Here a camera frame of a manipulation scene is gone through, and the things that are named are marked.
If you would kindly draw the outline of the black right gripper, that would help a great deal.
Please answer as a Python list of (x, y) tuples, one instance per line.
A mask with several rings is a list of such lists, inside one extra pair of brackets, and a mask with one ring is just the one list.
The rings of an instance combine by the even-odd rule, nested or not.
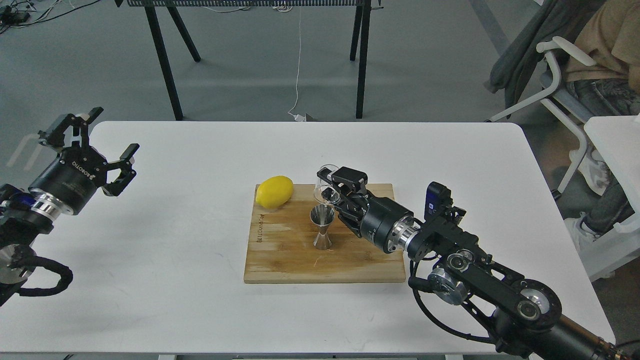
[(323, 166), (317, 177), (339, 195), (334, 209), (357, 237), (386, 254), (409, 246), (416, 235), (413, 212), (388, 197), (374, 196), (367, 189), (366, 173), (345, 166), (337, 170)]

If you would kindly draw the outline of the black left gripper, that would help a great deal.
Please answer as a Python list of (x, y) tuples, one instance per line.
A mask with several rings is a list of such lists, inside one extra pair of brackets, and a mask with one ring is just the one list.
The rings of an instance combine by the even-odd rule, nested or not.
[[(30, 193), (48, 193), (66, 205), (69, 215), (77, 215), (87, 205), (99, 187), (106, 196), (117, 197), (137, 175), (133, 169), (134, 154), (139, 143), (131, 143), (118, 161), (106, 162), (106, 158), (90, 146), (89, 125), (104, 109), (91, 109), (87, 118), (71, 113), (60, 115), (48, 130), (38, 132), (38, 142), (57, 152), (57, 157), (28, 186)], [(66, 146), (66, 130), (79, 136), (70, 146)], [(114, 181), (106, 183), (106, 173), (119, 169)]]

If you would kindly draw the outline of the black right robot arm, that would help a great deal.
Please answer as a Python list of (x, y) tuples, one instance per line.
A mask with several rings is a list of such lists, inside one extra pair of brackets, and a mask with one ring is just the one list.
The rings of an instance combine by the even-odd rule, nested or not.
[[(333, 205), (338, 218), (357, 237), (384, 253), (403, 251), (409, 258), (407, 284), (434, 325), (455, 337), (492, 344), (498, 353), (544, 360), (637, 360), (563, 314), (557, 294), (546, 284), (526, 278), (478, 245), (476, 235), (459, 224), (466, 211), (456, 207), (448, 187), (431, 182), (426, 189), (423, 220), (388, 197), (367, 189), (368, 176), (348, 167), (323, 166), (317, 195)], [(452, 329), (423, 303), (431, 293), (461, 306), (487, 336)]]

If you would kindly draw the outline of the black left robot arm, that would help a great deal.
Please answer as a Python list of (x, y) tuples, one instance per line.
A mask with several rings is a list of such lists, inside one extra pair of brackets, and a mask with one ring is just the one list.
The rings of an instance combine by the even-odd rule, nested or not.
[(48, 130), (39, 131), (39, 143), (55, 150), (56, 158), (27, 191), (2, 185), (2, 305), (14, 295), (48, 297), (65, 291), (73, 282), (73, 271), (38, 256), (32, 248), (36, 237), (49, 234), (60, 215), (77, 215), (98, 189), (106, 196), (119, 196), (137, 175), (133, 169), (137, 143), (131, 143), (114, 162), (90, 145), (89, 126), (102, 112), (102, 107), (94, 107), (87, 114), (63, 114)]

